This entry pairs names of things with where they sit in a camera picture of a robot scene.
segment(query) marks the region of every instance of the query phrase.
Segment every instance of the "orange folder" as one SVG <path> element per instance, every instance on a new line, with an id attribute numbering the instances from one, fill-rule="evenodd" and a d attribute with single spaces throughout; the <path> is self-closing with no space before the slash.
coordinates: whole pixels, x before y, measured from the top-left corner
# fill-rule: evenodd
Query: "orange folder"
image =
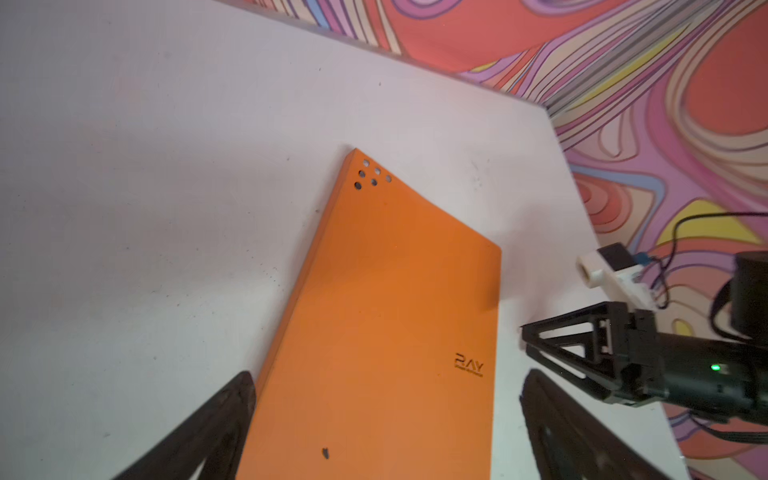
<path id="1" fill-rule="evenodd" d="M 237 478 L 489 478 L 501 257 L 349 154 L 257 380 Z"/>

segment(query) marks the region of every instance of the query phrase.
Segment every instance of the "blue stripe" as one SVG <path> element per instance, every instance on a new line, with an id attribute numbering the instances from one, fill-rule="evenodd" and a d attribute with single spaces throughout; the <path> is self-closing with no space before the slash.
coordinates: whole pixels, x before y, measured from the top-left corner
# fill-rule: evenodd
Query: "blue stripe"
<path id="1" fill-rule="evenodd" d="M 640 228 L 637 230 L 634 237 L 632 237 L 630 244 L 627 245 L 627 249 L 629 251 L 637 252 L 637 245 L 640 243 L 640 239 L 643 237 L 645 229 L 648 228 L 650 219 L 654 217 L 656 210 L 659 209 L 659 205 L 661 205 L 661 201 L 666 195 L 667 188 L 664 186 L 664 182 L 656 177 L 651 177 L 650 175 L 625 174 L 623 172 L 612 172 L 608 170 L 600 170 L 597 168 L 582 167 L 581 165 L 574 164 L 569 164 L 568 166 L 571 167 L 571 171 L 576 174 L 587 175 L 589 177 L 600 178 L 602 180 L 616 182 L 617 184 L 643 188 L 645 190 L 654 192 L 654 204 L 651 206 L 650 212 L 645 217 L 645 220 L 643 220 L 643 223 L 640 225 Z"/>
<path id="2" fill-rule="evenodd" d="M 326 30 L 330 30 L 331 27 L 328 25 L 326 16 L 323 15 L 323 10 L 320 8 L 320 5 L 318 5 L 317 0 L 305 0 L 305 2 L 307 8 L 309 8 L 310 12 L 312 12 L 312 16 L 315 17 L 315 20 L 317 20 L 317 24 Z"/>

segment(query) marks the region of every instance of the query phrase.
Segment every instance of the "white surface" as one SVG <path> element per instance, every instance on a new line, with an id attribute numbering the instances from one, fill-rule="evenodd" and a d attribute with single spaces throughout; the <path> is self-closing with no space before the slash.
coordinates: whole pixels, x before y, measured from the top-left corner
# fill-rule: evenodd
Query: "white surface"
<path id="1" fill-rule="evenodd" d="M 504 249 L 492 477 L 537 476 L 517 327 L 602 300 L 543 110 L 210 0 L 0 22 L 0 477 L 109 478 L 257 372 L 352 146 Z M 659 406 L 568 390 L 687 478 Z"/>

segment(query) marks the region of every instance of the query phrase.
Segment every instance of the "black cylinder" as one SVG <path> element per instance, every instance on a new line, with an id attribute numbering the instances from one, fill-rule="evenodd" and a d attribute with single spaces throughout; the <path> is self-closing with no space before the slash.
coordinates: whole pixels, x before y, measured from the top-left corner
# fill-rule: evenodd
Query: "black cylinder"
<path id="1" fill-rule="evenodd" d="M 768 345 L 768 252 L 735 255 L 730 281 L 730 325 L 751 339 Z"/>
<path id="2" fill-rule="evenodd" d="M 667 333 L 659 343 L 665 402 L 768 425 L 768 351 Z"/>

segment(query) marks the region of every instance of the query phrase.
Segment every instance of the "psychedelic patterned carpet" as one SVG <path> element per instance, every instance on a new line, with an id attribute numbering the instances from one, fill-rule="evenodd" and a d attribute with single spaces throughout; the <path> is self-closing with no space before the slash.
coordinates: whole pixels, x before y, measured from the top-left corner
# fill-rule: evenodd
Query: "psychedelic patterned carpet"
<path id="1" fill-rule="evenodd" d="M 254 3 L 543 104 L 603 244 L 665 257 L 681 217 L 768 210 L 765 0 Z M 768 221 L 697 220 L 680 233 L 659 328 L 713 337 L 706 312 L 731 255 L 765 249 Z M 715 439 L 678 407 L 667 414 L 694 478 L 768 480 L 768 447 Z"/>

